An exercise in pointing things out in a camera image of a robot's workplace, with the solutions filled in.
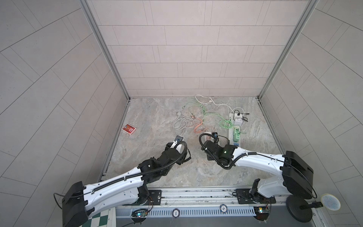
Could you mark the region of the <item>white charger with black cable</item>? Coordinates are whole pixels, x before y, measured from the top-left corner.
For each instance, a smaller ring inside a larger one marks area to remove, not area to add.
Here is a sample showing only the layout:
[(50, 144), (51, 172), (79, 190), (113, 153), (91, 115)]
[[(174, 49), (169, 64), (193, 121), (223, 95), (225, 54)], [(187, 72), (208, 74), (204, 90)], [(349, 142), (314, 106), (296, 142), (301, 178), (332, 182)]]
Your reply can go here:
[(240, 111), (235, 110), (233, 113), (233, 120), (236, 121), (237, 119), (240, 119), (241, 121), (248, 122), (248, 118), (245, 115), (249, 115), (249, 113), (240, 113)]

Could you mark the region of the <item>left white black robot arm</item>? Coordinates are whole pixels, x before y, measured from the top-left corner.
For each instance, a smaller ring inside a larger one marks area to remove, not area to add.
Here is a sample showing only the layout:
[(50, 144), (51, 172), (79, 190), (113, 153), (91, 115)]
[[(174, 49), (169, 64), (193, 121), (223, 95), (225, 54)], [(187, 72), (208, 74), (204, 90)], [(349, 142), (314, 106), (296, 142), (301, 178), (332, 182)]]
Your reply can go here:
[(62, 195), (62, 225), (79, 227), (89, 218), (118, 205), (143, 205), (150, 197), (147, 185), (166, 176), (174, 164), (190, 160), (183, 137), (176, 136), (166, 145), (159, 158), (150, 158), (137, 167), (109, 180), (84, 185), (74, 183)]

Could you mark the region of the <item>long colourful socket power strip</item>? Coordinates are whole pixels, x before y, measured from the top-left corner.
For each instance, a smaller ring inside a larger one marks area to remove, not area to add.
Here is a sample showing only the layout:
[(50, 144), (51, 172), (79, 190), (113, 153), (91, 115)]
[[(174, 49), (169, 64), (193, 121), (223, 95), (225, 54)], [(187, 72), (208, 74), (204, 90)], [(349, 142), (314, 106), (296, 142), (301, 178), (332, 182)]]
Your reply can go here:
[(231, 123), (231, 127), (228, 129), (229, 144), (240, 147), (241, 135), (243, 134), (241, 131), (241, 126), (244, 122), (243, 115), (240, 111), (235, 110), (229, 114), (229, 121)]

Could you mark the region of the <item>pink charger with cable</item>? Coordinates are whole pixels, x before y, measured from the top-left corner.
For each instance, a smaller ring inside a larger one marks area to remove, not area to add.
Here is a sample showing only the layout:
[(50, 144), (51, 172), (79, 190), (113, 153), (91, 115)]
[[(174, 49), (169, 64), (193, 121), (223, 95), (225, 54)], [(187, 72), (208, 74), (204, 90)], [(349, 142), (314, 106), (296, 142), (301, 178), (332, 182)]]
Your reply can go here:
[(206, 130), (205, 126), (203, 125), (203, 121), (196, 117), (195, 115), (191, 115), (191, 118), (193, 120), (193, 132), (195, 134), (202, 133)]

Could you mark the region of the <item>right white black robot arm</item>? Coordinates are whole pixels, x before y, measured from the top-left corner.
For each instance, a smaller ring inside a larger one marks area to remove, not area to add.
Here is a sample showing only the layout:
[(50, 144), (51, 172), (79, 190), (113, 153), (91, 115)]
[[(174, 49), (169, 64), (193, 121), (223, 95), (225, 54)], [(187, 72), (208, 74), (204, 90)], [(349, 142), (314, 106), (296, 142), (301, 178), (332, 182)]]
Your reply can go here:
[(199, 143), (208, 160), (215, 161), (225, 170), (242, 166), (273, 175), (269, 179), (254, 181), (249, 195), (256, 202), (286, 194), (306, 200), (317, 197), (313, 188), (314, 171), (295, 152), (287, 151), (284, 155), (278, 155), (249, 151), (231, 144), (221, 147), (217, 133), (202, 133)]

